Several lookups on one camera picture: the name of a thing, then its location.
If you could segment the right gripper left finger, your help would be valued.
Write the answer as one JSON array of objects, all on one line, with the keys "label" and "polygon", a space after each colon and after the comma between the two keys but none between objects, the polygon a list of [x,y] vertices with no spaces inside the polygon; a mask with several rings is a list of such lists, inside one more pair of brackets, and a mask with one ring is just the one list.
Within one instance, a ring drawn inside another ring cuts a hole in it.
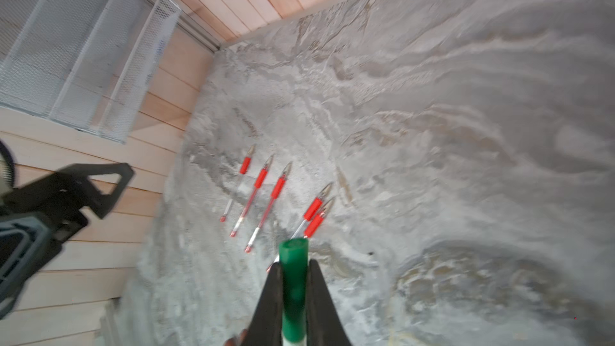
[{"label": "right gripper left finger", "polygon": [[274,263],[248,326],[242,346],[282,346],[283,271]]}]

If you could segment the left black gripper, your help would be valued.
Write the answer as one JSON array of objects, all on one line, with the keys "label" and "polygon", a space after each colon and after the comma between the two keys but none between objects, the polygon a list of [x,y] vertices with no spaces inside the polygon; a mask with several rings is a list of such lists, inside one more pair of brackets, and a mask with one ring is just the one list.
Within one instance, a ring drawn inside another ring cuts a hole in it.
[{"label": "left black gripper", "polygon": [[[1,218],[2,318],[19,302],[27,280],[61,252],[62,243],[88,226],[81,209],[90,208],[104,219],[134,174],[127,163],[76,163],[2,197],[2,208],[13,214]],[[92,176],[104,175],[119,176],[109,194],[91,181]]]}]

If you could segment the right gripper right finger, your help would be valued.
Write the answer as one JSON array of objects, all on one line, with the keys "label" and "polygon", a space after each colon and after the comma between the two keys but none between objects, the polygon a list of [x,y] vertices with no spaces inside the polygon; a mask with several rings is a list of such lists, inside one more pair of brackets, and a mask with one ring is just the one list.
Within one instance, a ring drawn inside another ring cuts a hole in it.
[{"label": "right gripper right finger", "polygon": [[308,262],[305,312],[307,346],[352,346],[315,259]]}]

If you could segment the green marker pen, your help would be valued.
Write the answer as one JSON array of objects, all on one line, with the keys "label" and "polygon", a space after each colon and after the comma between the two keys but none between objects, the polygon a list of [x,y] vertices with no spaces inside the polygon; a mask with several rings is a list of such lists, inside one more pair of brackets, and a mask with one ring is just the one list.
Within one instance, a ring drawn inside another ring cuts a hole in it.
[{"label": "green marker pen", "polygon": [[306,337],[305,296],[309,240],[296,238],[279,246],[283,274],[283,345],[303,345]]}]

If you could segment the red gel pen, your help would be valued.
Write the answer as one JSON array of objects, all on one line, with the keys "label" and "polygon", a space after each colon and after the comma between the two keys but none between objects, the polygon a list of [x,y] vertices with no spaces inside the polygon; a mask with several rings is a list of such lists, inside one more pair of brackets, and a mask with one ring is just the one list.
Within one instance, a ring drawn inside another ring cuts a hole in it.
[{"label": "red gel pen", "polygon": [[251,205],[253,204],[259,189],[261,189],[262,184],[265,180],[265,178],[267,177],[267,174],[269,173],[270,167],[272,166],[272,162],[274,160],[275,155],[271,155],[268,160],[265,162],[265,165],[261,168],[260,173],[258,175],[258,177],[256,178],[256,182],[254,183],[253,189],[252,189],[252,193],[248,198],[248,202],[246,203],[243,211],[240,214],[239,219],[237,220],[237,222],[235,223],[235,226],[233,227],[231,233],[230,233],[230,237],[236,237],[240,226],[242,225],[243,221],[245,221],[245,219],[247,218]]},{"label": "red gel pen", "polygon": [[326,219],[326,217],[328,216],[328,213],[330,213],[334,203],[336,201],[335,197],[332,197],[330,200],[328,200],[325,204],[323,204],[320,209],[316,212],[315,216],[312,218],[310,224],[307,226],[307,228],[304,230],[304,235],[303,237],[305,239],[309,239],[312,238],[313,235],[315,234],[315,232],[317,231],[317,229],[320,227],[320,225],[324,222],[324,220]]},{"label": "red gel pen", "polygon": [[291,172],[291,167],[292,167],[292,162],[289,162],[287,164],[287,166],[283,169],[282,173],[280,174],[280,177],[278,178],[275,187],[272,190],[272,194],[270,196],[268,205],[266,207],[266,209],[264,210],[264,214],[261,218],[261,220],[259,221],[258,226],[255,228],[253,234],[251,235],[250,240],[247,243],[247,246],[245,248],[245,252],[246,253],[250,253],[251,250],[254,248],[254,243],[256,242],[256,238],[258,236],[258,234],[260,233],[260,231],[263,229],[264,224],[267,221],[267,218],[270,214],[270,212],[272,211],[272,208],[275,204],[275,201],[279,198],[280,193],[283,190],[283,186],[285,185],[288,176],[290,175]]},{"label": "red gel pen", "polygon": [[319,192],[319,194],[315,197],[315,199],[312,201],[312,203],[310,204],[310,206],[304,213],[303,220],[300,222],[299,226],[290,236],[290,239],[297,238],[304,232],[306,227],[310,224],[312,218],[315,216],[315,214],[319,211],[319,209],[323,205],[324,199],[328,196],[331,190],[332,190],[332,183],[329,183]]},{"label": "red gel pen", "polygon": [[236,181],[236,185],[231,193],[230,199],[227,202],[226,208],[224,209],[224,213],[222,214],[221,218],[219,219],[220,222],[225,222],[228,218],[229,213],[231,212],[232,209],[232,205],[234,203],[235,197],[237,195],[238,190],[240,189],[240,185],[243,182],[243,178],[246,175],[246,173],[248,172],[248,169],[250,167],[251,164],[251,158],[253,157],[254,153],[256,150],[256,144],[253,144],[248,152],[246,153],[244,159],[243,159],[243,163],[240,167],[239,170],[239,175],[238,175],[238,179]]}]

